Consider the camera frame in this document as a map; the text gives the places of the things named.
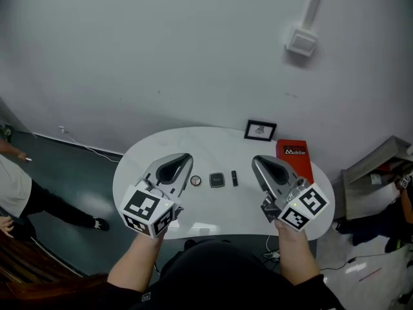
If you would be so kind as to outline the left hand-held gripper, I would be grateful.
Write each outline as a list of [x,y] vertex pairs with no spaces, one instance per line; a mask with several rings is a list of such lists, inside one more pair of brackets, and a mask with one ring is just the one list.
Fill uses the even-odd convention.
[[[138,180],[126,190],[119,206],[127,227],[155,238],[176,220],[183,210],[179,200],[192,172],[194,159],[189,153],[170,154],[152,162]],[[164,183],[168,194],[150,183]]]

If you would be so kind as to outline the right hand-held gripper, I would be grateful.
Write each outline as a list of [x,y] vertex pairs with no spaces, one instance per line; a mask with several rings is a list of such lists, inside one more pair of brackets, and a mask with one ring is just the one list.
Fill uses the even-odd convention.
[[[329,200],[316,183],[310,184],[305,178],[297,178],[289,163],[274,156],[255,156],[252,170],[261,187],[267,194],[261,209],[271,223],[279,220],[296,231],[302,231],[314,221],[329,205]],[[278,197],[276,184],[290,184]]]

